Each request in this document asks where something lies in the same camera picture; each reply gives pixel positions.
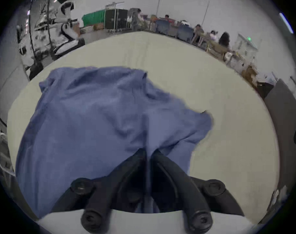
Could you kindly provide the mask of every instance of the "white tabletop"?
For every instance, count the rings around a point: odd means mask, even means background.
[[[95,41],[53,62],[30,81],[8,113],[13,167],[41,97],[39,82],[51,70],[117,65],[148,71],[155,85],[182,98],[191,109],[212,114],[213,128],[193,152],[190,176],[221,180],[246,217],[254,223],[261,220],[279,177],[277,137],[263,100],[224,63],[190,44],[153,33],[127,33]]]

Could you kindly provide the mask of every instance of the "woman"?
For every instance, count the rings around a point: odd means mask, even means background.
[[[219,38],[217,37],[217,34],[218,31],[215,31],[215,30],[212,30],[209,34],[211,40],[215,41],[215,42],[218,42],[219,41]]]
[[[229,34],[225,31],[219,39],[219,44],[226,48],[229,48],[229,42]]]

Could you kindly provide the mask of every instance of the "blue shirt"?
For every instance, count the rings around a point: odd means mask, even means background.
[[[188,172],[191,153],[212,124],[142,70],[63,67],[39,85],[42,96],[16,161],[21,192],[39,218],[73,180],[106,176],[139,148],[148,159],[159,148]]]

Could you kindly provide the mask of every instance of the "ceiling light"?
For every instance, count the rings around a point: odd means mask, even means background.
[[[285,18],[285,16],[282,13],[279,13],[279,16],[281,17],[281,19],[283,20],[283,22],[288,27],[288,30],[290,31],[290,33],[293,34],[293,29],[291,28],[291,26],[290,26],[289,22],[287,21],[287,19]]]

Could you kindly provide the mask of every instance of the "chair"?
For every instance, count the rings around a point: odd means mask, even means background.
[[[215,41],[210,40],[208,41],[208,45],[205,51],[216,59],[224,61],[224,55],[228,52],[228,48],[218,44]]]
[[[156,20],[155,33],[169,35],[169,22],[165,20]]]
[[[193,28],[180,25],[177,30],[176,38],[190,43],[191,39],[193,38]]]

